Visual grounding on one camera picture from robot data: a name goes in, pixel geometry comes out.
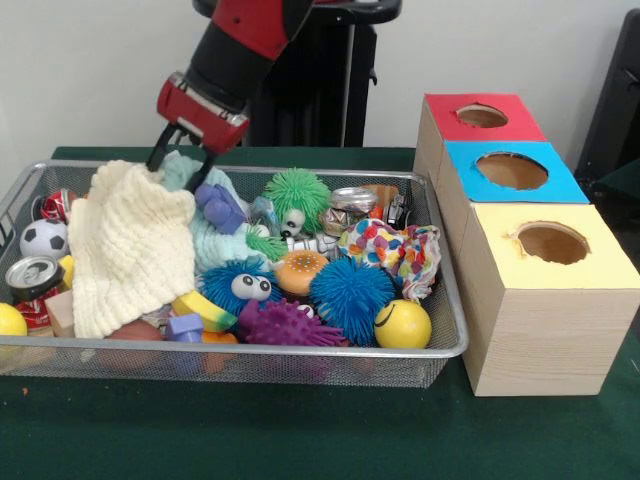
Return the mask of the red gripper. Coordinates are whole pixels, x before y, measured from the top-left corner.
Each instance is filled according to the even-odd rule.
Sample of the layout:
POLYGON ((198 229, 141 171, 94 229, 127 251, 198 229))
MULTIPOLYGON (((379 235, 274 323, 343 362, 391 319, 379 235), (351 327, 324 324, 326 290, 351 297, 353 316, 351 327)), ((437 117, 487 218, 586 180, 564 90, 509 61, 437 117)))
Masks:
POLYGON ((191 88, 182 72, 172 73, 165 81, 157 99, 157 112, 168 121, 156 141, 146 168, 156 172, 167 154, 167 147, 176 127, 195 136, 205 148, 205 160, 193 173, 185 189, 194 193, 206 180, 216 161, 216 154, 233 149, 249 127, 249 118, 219 106, 191 88))

